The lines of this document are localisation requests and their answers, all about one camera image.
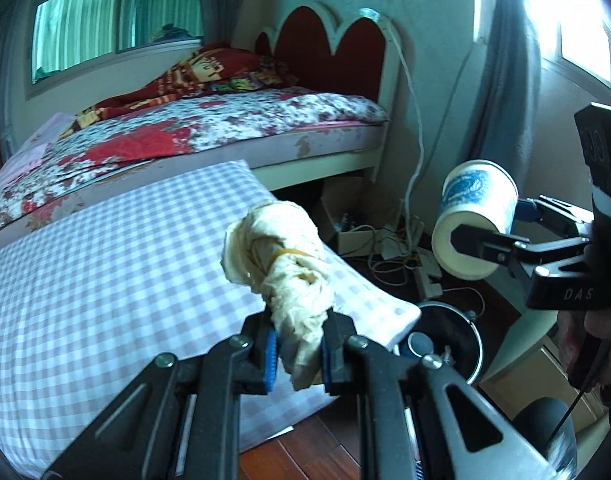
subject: floral bedsheet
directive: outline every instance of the floral bedsheet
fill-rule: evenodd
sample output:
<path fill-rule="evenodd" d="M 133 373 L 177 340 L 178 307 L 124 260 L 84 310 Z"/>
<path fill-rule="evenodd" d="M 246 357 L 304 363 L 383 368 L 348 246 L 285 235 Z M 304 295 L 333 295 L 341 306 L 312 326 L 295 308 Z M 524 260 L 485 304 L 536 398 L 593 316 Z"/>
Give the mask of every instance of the floral bedsheet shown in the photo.
<path fill-rule="evenodd" d="M 0 229 L 119 168 L 167 156 L 276 136 L 324 121 L 387 120 L 360 96 L 301 87 L 205 96 L 103 121 L 60 140 L 41 165 L 0 194 Z"/>

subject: black wire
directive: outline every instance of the black wire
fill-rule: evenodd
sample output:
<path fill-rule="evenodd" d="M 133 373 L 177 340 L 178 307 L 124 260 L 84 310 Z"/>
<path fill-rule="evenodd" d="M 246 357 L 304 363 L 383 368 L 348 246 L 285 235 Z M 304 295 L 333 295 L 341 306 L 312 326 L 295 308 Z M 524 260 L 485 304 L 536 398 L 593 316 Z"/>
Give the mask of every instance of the black wire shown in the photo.
<path fill-rule="evenodd" d="M 467 66 L 467 62 L 470 60 L 470 56 L 472 55 L 473 50 L 474 50 L 474 42 L 470 45 L 470 48 L 468 49 L 467 53 L 463 57 L 463 61 L 461 62 L 461 65 L 459 66 L 459 70 L 457 71 L 455 80 L 452 83 L 452 88 L 450 89 L 450 94 L 447 98 L 447 103 L 445 104 L 443 115 L 441 116 L 441 123 L 439 124 L 439 127 L 437 129 L 437 134 L 434 136 L 434 142 L 432 142 L 432 147 L 429 149 L 428 155 L 426 156 L 426 163 L 423 165 L 423 168 L 421 168 L 421 172 L 419 173 L 419 176 L 417 177 L 417 182 L 420 181 L 427 173 L 429 163 L 432 160 L 432 157 L 434 156 L 435 152 L 437 151 L 439 140 L 441 140 L 441 137 L 442 137 L 443 127 L 445 126 L 447 117 L 450 114 L 450 109 L 452 108 L 452 101 L 454 101 L 455 94 L 457 93 L 457 88 L 459 86 L 459 83 L 461 82 L 461 76 L 463 76 L 463 71 L 465 70 L 465 67 Z"/>
<path fill-rule="evenodd" d="M 568 419 L 568 417 L 572 414 L 574 409 L 577 407 L 577 404 L 581 400 L 581 397 L 585 395 L 588 387 L 595 381 L 595 379 L 601 373 L 601 370 L 603 369 L 603 367 L 607 364 L 607 360 L 610 358 L 610 350 L 611 350 L 611 338 L 607 345 L 599 349 L 599 352 L 602 351 L 603 355 L 597 354 L 594 362 L 592 363 L 592 366 L 590 367 L 590 370 L 588 371 L 588 375 L 586 376 L 586 378 L 583 380 L 583 383 L 581 384 L 579 393 L 577 394 L 576 398 L 572 401 L 572 404 L 567 409 L 565 414 L 562 416 L 561 420 L 559 421 L 559 424 L 556 425 L 556 428 L 554 428 L 554 431 L 552 432 L 550 438 L 548 439 L 547 447 L 550 446 L 550 444 L 552 443 L 556 435 L 559 433 L 559 431 L 565 424 L 565 421 Z"/>

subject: red headboard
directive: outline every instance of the red headboard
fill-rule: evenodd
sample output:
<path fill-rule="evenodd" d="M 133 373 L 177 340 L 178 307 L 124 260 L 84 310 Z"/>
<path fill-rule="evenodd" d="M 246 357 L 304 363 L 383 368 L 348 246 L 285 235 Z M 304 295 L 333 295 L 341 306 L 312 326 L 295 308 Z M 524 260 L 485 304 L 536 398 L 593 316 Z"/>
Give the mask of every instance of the red headboard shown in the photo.
<path fill-rule="evenodd" d="M 389 50 L 384 32 L 386 26 L 391 30 L 391 24 L 384 24 L 386 18 L 373 10 L 362 11 L 337 28 L 325 7 L 303 4 L 290 13 L 278 33 L 265 28 L 255 51 L 287 63 L 300 86 L 380 102 L 381 86 L 396 82 L 383 78 Z M 381 105 L 389 108 L 387 103 Z"/>

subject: rubber band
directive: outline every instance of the rubber band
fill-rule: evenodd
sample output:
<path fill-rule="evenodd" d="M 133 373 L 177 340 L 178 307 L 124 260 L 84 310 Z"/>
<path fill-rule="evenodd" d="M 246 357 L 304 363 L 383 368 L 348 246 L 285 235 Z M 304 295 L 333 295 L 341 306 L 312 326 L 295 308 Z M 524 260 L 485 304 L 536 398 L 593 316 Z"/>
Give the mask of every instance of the rubber band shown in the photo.
<path fill-rule="evenodd" d="M 274 265 L 274 262 L 277 260 L 279 256 L 283 254 L 297 254 L 298 256 L 305 256 L 307 258 L 314 258 L 312 254 L 304 253 L 303 251 L 299 251 L 299 249 L 281 249 L 274 253 L 270 258 L 270 264 L 268 265 L 268 269 Z"/>

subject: bed headboard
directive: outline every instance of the bed headboard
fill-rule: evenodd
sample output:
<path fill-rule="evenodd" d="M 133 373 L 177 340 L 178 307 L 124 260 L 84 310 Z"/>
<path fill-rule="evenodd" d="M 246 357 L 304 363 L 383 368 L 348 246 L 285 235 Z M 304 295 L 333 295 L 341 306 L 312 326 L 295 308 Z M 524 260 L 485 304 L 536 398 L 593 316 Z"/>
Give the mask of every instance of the bed headboard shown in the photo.
<path fill-rule="evenodd" d="M 359 9 L 337 24 L 317 2 L 304 2 L 278 29 L 263 27 L 258 54 L 288 64 L 299 85 L 318 91 L 363 95 L 390 114 L 399 71 L 393 23 L 373 9 Z"/>

